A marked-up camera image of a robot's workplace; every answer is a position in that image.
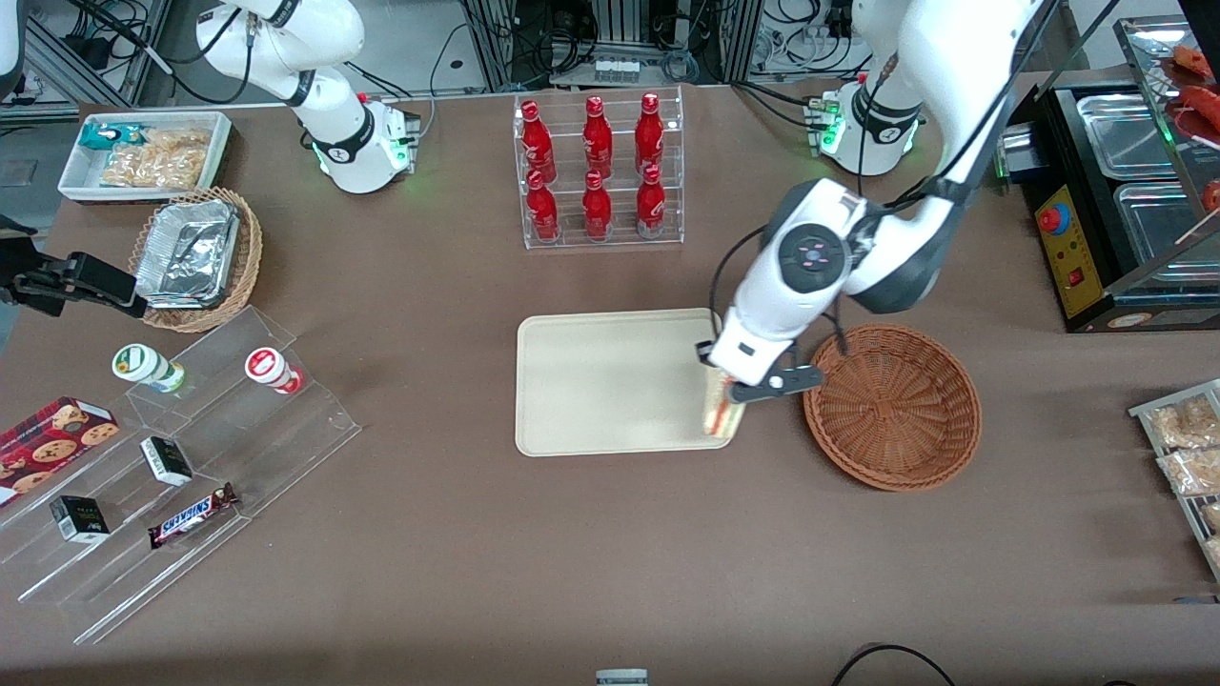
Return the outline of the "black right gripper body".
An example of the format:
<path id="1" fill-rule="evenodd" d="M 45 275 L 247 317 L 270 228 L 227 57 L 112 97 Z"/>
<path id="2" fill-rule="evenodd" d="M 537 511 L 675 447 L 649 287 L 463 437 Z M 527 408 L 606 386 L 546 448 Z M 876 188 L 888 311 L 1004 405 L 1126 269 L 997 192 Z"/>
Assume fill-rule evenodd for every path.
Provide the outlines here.
<path id="1" fill-rule="evenodd" d="M 39 251 L 37 229 L 1 217 L 1 295 L 17 308 L 63 308 L 70 287 L 63 273 L 67 261 Z"/>

